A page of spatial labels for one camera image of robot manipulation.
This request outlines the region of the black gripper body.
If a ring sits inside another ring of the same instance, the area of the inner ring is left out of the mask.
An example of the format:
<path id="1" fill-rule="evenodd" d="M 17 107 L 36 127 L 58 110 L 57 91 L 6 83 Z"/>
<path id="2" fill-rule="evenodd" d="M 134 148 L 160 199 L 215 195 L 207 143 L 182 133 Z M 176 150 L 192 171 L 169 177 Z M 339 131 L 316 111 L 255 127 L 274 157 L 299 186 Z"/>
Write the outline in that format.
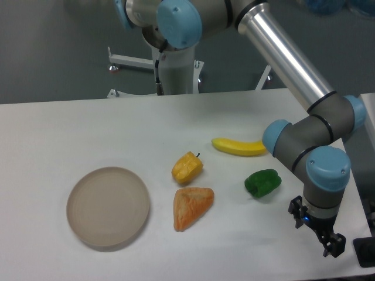
<path id="1" fill-rule="evenodd" d="M 310 203 L 303 203 L 302 206 L 302 222 L 318 236 L 329 236 L 333 232 L 339 205 L 333 208 L 318 208 Z"/>

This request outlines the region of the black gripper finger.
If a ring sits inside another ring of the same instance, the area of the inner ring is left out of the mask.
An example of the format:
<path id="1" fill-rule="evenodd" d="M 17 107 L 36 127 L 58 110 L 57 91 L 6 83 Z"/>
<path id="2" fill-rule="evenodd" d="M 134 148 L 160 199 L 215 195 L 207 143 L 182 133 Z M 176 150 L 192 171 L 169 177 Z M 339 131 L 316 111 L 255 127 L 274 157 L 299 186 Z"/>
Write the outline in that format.
<path id="1" fill-rule="evenodd" d="M 304 206 L 302 204 L 302 197 L 297 196 L 289 203 L 288 212 L 293 215 L 295 220 L 295 228 L 298 229 L 304 225 Z"/>
<path id="2" fill-rule="evenodd" d="M 318 241 L 323 245 L 323 257 L 332 256 L 337 258 L 345 251 L 346 237 L 335 233 L 332 227 L 315 229 Z"/>

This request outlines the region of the silver and grey robot arm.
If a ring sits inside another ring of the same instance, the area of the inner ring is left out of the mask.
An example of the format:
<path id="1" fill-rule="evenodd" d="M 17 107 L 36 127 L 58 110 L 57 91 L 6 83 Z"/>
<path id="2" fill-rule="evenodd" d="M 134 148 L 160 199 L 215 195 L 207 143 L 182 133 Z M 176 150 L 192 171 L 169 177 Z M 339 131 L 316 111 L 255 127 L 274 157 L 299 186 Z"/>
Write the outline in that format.
<path id="1" fill-rule="evenodd" d="M 366 107 L 340 96 L 272 17 L 267 1 L 115 1 L 122 27 L 142 29 L 153 48 L 158 95 L 191 94 L 196 45 L 234 27 L 246 36 L 307 111 L 296 124 L 277 120 L 262 141 L 267 150 L 303 182 L 303 194 L 289 204 L 296 226 L 314 231 L 324 255 L 337 257 L 346 239 L 333 230 L 351 162 L 332 143 L 364 124 Z"/>

